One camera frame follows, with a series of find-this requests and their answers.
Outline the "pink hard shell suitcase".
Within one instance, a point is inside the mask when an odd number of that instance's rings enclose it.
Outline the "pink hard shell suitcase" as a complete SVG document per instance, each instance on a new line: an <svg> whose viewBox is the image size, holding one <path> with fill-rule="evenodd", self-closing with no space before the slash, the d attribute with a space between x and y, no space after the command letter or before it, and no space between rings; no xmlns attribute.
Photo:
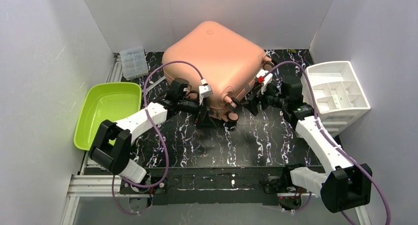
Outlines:
<svg viewBox="0 0 418 225"><path fill-rule="evenodd" d="M238 103L254 87L272 59L255 43L214 21L204 21L163 54L168 82L182 78L198 91L201 78L213 94L206 98L210 116L226 122L239 119Z"/></svg>

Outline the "white divided organizer box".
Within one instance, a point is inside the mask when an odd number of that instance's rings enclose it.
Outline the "white divided organizer box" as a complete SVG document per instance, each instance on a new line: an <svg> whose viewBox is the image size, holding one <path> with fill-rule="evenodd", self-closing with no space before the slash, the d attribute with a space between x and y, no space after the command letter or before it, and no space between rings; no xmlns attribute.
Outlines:
<svg viewBox="0 0 418 225"><path fill-rule="evenodd" d="M303 101L317 105L318 116L332 137L357 121L371 106L349 61L331 61L311 65L301 77Z"/></svg>

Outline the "lime green plastic basin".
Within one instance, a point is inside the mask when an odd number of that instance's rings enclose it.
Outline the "lime green plastic basin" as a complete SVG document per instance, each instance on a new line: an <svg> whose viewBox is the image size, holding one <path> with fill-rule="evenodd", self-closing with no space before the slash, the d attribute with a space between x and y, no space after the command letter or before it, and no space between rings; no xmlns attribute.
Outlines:
<svg viewBox="0 0 418 225"><path fill-rule="evenodd" d="M84 100L73 142L88 151L99 125L104 120L117 121L139 111L142 88L132 82L109 82L92 87Z"/></svg>

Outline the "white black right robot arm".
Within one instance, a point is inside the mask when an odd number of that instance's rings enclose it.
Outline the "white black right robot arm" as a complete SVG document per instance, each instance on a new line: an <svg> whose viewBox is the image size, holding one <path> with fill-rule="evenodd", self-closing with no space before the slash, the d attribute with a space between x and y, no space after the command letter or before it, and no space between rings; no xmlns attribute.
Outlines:
<svg viewBox="0 0 418 225"><path fill-rule="evenodd" d="M305 140L320 160L324 173L318 173L303 164L285 166L273 187L283 191L289 187L304 188L320 197L331 213L367 205L371 199L372 170L366 164L350 161L343 150L326 131L314 107L303 101L300 83L282 83L282 90L272 83L256 82L243 106L253 115L258 106L263 110L272 106L281 109L283 118L290 123L299 137Z"/></svg>

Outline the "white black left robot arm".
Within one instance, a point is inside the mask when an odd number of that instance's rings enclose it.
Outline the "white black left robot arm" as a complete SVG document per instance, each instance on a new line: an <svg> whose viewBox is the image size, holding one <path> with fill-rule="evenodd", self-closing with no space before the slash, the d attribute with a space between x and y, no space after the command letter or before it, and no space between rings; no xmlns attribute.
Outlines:
<svg viewBox="0 0 418 225"><path fill-rule="evenodd" d="M191 113L198 121L209 115L207 98L213 94L205 79L197 90L188 81L175 78L169 89L154 101L145 104L135 114L112 122L104 120L98 127L89 157L113 175L119 175L129 183L142 187L146 170L130 159L131 145L135 139L179 112Z"/></svg>

